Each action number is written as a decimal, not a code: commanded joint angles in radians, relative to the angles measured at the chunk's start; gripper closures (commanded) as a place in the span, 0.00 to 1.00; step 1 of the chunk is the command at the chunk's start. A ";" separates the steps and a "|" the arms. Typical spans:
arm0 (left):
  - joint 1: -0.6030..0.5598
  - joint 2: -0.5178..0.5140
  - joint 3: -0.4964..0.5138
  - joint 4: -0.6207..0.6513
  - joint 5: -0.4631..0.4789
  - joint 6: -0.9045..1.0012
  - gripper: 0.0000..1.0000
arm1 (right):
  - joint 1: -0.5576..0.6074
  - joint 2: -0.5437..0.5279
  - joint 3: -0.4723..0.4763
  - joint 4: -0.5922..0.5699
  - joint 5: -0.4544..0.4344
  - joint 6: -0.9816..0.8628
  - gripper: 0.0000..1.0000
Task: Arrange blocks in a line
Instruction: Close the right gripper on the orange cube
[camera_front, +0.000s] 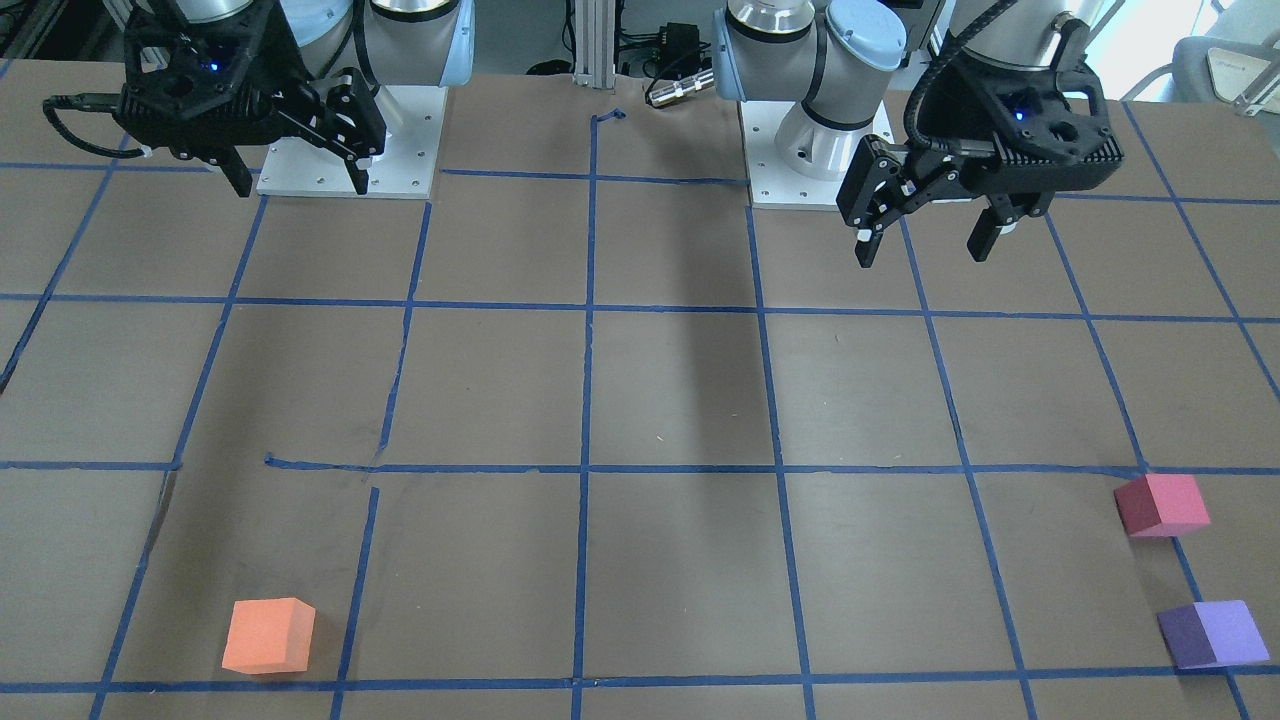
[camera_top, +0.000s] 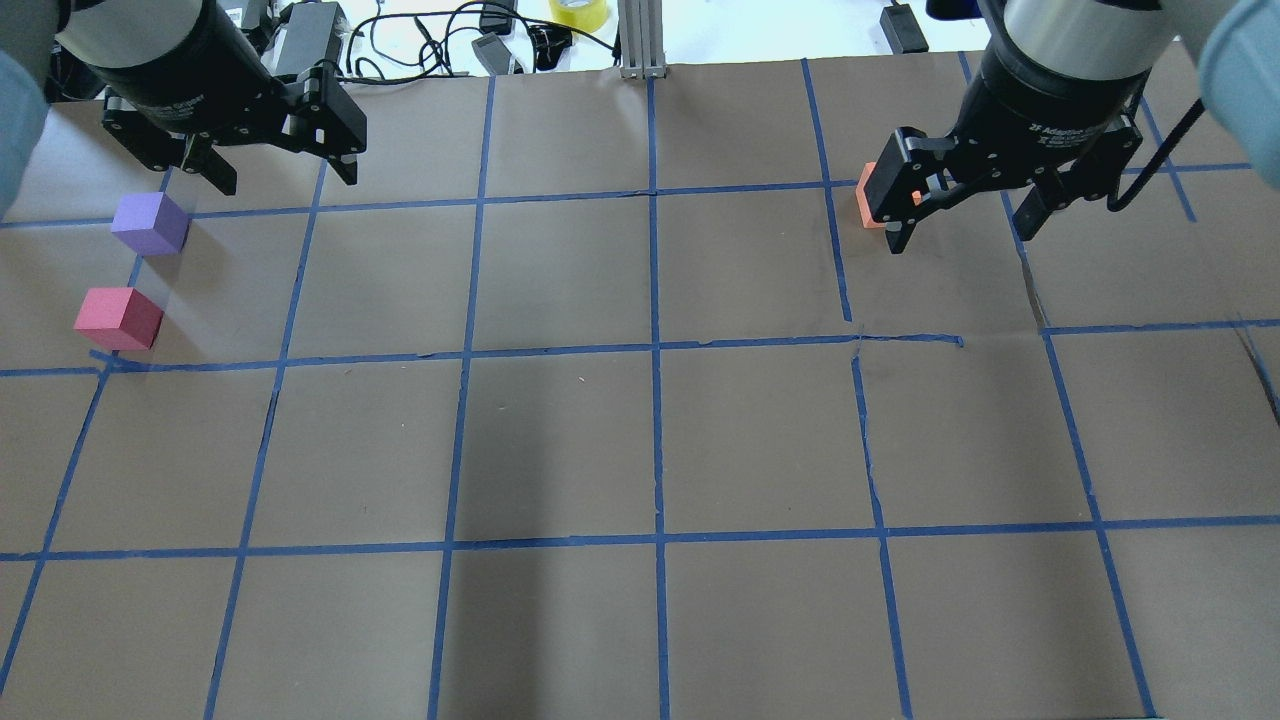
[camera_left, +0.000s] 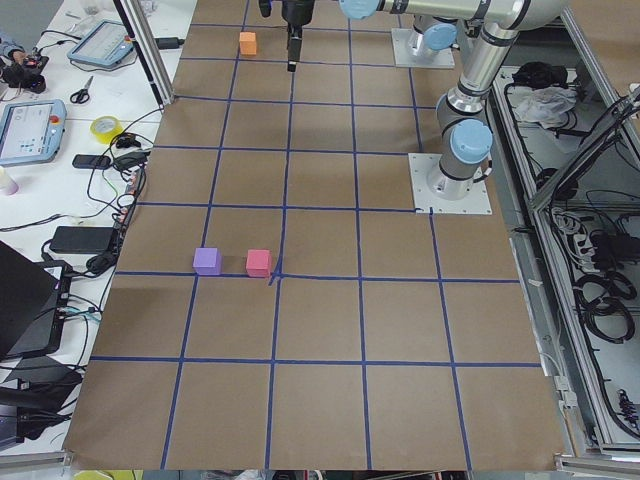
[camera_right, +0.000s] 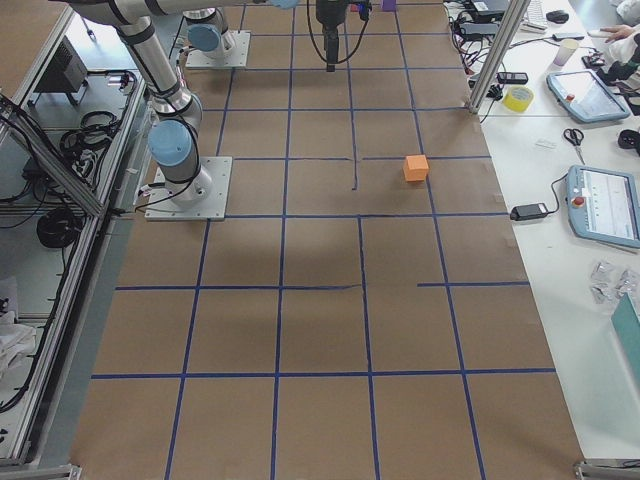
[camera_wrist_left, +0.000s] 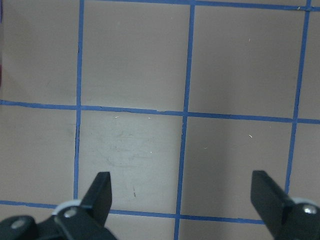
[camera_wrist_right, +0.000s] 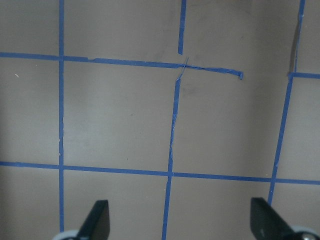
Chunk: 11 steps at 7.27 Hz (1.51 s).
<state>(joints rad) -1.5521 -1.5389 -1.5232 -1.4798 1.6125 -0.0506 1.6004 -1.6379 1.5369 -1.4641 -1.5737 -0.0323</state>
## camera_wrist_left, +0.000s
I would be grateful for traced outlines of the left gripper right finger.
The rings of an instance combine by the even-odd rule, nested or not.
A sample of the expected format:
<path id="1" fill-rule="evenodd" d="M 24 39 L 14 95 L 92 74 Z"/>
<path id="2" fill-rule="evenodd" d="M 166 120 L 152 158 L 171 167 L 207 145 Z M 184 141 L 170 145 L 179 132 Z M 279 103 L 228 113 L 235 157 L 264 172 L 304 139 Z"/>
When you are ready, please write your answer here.
<path id="1" fill-rule="evenodd" d="M 290 197 L 265 171 L 251 175 L 250 200 L 275 240 L 318 240 L 320 206 Z"/>

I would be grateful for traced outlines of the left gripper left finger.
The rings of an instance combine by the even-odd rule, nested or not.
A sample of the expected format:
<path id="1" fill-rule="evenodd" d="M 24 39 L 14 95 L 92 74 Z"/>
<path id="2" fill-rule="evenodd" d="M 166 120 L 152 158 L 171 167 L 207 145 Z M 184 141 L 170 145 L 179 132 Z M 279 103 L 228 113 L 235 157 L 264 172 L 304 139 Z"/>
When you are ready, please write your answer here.
<path id="1" fill-rule="evenodd" d="M 105 223 L 112 205 L 111 175 L 99 172 L 82 200 L 64 202 L 36 223 L 30 215 L 0 222 L 2 240 L 111 240 Z"/>

